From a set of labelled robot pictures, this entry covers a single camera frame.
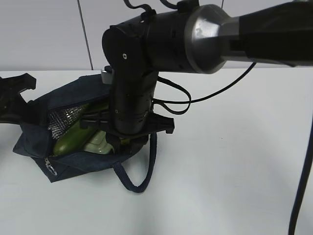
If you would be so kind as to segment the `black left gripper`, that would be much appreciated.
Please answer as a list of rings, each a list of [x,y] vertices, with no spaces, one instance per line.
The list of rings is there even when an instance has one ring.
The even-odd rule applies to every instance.
[[[0,79],[0,122],[21,125],[47,123],[45,103],[25,101],[22,93],[35,90],[37,79],[28,73]]]

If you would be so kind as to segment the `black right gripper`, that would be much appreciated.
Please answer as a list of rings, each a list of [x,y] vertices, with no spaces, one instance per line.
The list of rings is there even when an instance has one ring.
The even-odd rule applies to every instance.
[[[146,143],[148,136],[158,132],[172,134],[174,119],[164,117],[154,112],[145,112],[143,115],[121,116],[110,110],[85,112],[80,118],[80,127],[92,127],[106,133],[106,141],[114,149],[119,149],[121,140],[135,140],[140,144]]]

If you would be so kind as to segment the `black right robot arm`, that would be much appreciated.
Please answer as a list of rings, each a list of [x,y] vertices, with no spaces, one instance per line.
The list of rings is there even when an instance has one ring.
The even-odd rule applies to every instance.
[[[196,0],[168,4],[156,13],[148,5],[128,21],[111,25],[102,48],[112,77],[109,108],[87,112],[80,125],[115,137],[137,139],[174,131],[174,120],[153,112],[160,72],[212,74],[227,61],[313,64],[313,3],[295,0],[238,17]]]

